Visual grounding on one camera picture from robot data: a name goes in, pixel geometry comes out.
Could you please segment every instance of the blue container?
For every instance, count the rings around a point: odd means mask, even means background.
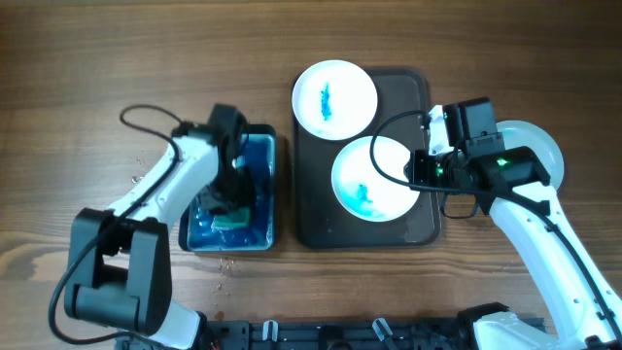
[[[201,208],[198,196],[181,218],[179,245],[188,252],[256,251],[274,244],[276,133],[266,124],[249,125],[242,157],[257,191],[255,215],[247,227],[213,227],[214,217]]]

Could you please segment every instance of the wooden table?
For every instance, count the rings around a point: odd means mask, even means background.
[[[434,104],[487,95],[499,121],[547,130],[565,156],[559,195],[570,221],[622,289],[619,2],[39,2],[0,11],[1,349],[72,348],[46,320],[72,220],[121,197],[165,147],[120,125],[122,107],[154,103],[204,122],[214,103],[234,104],[252,123],[272,124],[287,146],[292,81],[329,58],[414,67]],[[137,120],[173,125],[150,113]],[[294,238],[288,168],[279,169],[283,231],[270,252],[196,256],[173,235],[176,299],[210,319],[254,322],[453,316],[497,300],[544,317],[554,332],[489,218],[447,221],[440,242],[424,249],[312,251]],[[110,331],[58,313],[76,336]]]

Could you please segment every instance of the sponge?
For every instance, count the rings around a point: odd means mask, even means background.
[[[215,215],[212,229],[245,228],[251,222],[251,208],[241,207],[226,214]]]

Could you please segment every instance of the white plate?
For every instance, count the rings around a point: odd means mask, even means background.
[[[564,180],[564,157],[555,140],[546,131],[530,122],[505,121],[497,123],[507,150],[527,146],[531,148],[551,176],[551,185],[559,189]]]
[[[330,181],[337,200],[352,215],[371,222],[387,222],[410,210],[419,193],[378,174],[369,158],[370,142],[371,136],[367,136],[344,147],[334,160]],[[410,152],[398,141],[378,137],[374,155],[382,170],[407,181],[403,166]]]
[[[300,125],[326,140],[361,133],[373,120],[378,94],[359,66],[327,60],[305,70],[295,82],[292,108]]]

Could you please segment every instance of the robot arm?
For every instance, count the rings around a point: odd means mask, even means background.
[[[255,199],[247,169],[236,168],[246,120],[234,108],[216,105],[207,124],[183,122],[172,132],[179,150],[172,172],[140,207],[110,228],[175,160],[173,145],[155,167],[106,211],[83,209],[72,225],[69,263],[89,241],[111,229],[79,263],[67,282],[69,317],[142,334],[166,348],[210,348],[205,317],[172,300],[168,235],[190,202],[226,213]],[[104,256],[129,255],[128,268],[105,264]]]
[[[416,152],[406,168],[411,184],[481,191],[476,201],[507,235],[551,313],[559,339],[532,329],[502,311],[475,321],[472,335],[482,350],[584,349],[591,342],[615,342],[609,313],[622,327],[622,302],[606,283],[572,230],[550,177],[528,148],[506,150],[488,99],[435,106],[429,118],[428,153]],[[505,198],[489,193],[504,193]],[[610,310],[602,310],[585,274],[567,246],[534,212],[539,209],[567,239]]]

